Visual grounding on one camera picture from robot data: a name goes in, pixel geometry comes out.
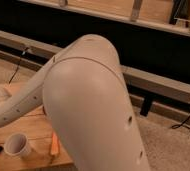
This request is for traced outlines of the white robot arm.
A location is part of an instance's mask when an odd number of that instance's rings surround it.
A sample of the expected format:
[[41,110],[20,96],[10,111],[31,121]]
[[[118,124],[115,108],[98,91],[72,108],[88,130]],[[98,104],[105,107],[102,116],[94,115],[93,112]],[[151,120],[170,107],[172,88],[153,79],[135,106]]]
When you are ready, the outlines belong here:
[[0,127],[40,105],[79,171],[151,171],[108,39],[87,34],[56,53],[0,106]]

